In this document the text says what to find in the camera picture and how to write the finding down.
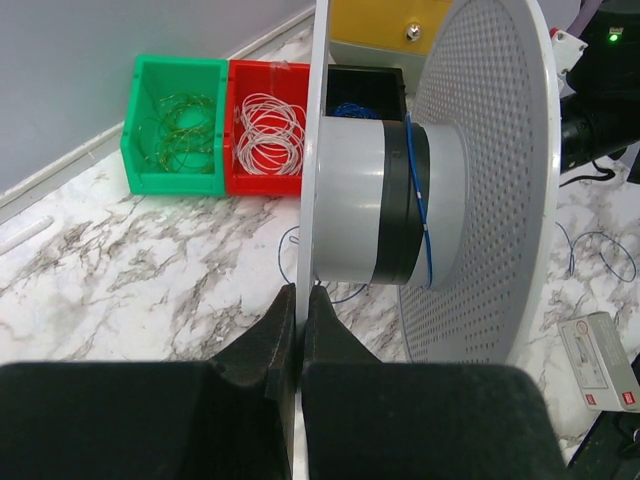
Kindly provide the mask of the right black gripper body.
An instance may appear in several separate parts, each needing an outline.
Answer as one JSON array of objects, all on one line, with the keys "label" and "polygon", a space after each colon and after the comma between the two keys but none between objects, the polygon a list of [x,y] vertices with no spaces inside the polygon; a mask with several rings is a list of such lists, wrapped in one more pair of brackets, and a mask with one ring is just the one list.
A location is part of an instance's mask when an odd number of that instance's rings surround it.
[{"label": "right black gripper body", "polygon": [[590,163],[595,175],[569,181],[608,181],[615,172],[597,160],[617,160],[639,142],[639,2],[583,1],[565,31],[588,48],[565,76],[572,93],[560,100],[560,172]]}]

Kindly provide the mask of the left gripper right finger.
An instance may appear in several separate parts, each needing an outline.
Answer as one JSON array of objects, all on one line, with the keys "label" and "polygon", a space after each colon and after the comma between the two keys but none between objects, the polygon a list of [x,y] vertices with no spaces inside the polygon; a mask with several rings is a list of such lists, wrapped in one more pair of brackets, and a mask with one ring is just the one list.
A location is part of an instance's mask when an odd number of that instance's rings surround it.
[{"label": "left gripper right finger", "polygon": [[384,363],[313,289],[301,377],[312,479],[564,479],[544,399],[504,365]]}]

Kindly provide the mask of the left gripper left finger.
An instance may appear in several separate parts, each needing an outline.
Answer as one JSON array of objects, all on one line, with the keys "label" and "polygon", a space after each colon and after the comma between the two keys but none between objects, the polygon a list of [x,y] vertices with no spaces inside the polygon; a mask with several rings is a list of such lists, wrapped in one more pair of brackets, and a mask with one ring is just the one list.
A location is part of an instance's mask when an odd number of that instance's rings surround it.
[{"label": "left gripper left finger", "polygon": [[295,288],[207,360],[1,369],[5,479],[288,479]]}]

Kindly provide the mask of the grey plastic cable spool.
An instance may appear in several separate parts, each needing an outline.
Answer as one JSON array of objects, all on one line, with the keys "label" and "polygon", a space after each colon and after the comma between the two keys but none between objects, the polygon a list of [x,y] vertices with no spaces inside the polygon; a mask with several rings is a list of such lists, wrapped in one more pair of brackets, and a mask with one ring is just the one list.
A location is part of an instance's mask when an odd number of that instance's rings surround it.
[{"label": "grey plastic cable spool", "polygon": [[554,54],[535,1],[456,1],[403,121],[326,114],[331,5],[315,6],[296,334],[314,288],[384,363],[516,367],[550,253]]}]

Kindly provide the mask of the black plastic bin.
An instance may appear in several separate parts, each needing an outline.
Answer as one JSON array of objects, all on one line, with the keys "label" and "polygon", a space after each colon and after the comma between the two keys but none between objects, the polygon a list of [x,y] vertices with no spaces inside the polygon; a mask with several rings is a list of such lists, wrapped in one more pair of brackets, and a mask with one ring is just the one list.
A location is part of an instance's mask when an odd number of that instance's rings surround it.
[{"label": "black plastic bin", "polygon": [[403,121],[406,112],[405,82],[399,68],[329,66],[327,115]]}]

